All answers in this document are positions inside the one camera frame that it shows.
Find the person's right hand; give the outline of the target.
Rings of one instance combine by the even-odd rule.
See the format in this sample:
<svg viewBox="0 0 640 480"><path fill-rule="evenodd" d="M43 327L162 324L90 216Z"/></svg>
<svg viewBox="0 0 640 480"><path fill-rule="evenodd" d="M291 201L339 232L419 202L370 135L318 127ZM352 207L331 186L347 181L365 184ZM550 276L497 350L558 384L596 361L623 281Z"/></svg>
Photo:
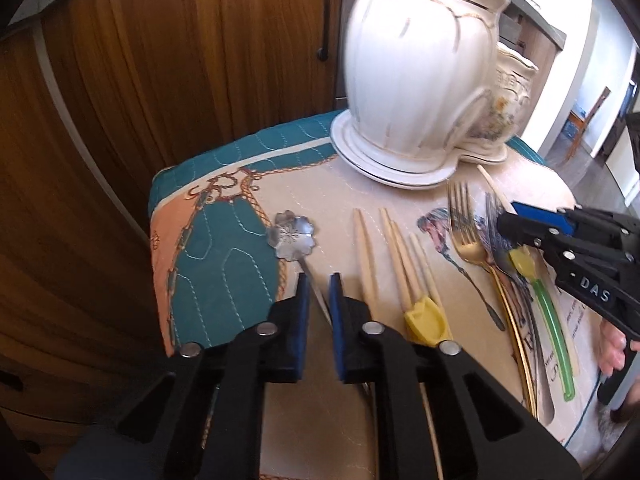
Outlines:
<svg viewBox="0 0 640 480"><path fill-rule="evenodd" d="M627 338L623 332L612 323L603 320L600 324L600 371L606 377L611 377L614 372L622 370L625 366L625 349Z"/></svg>

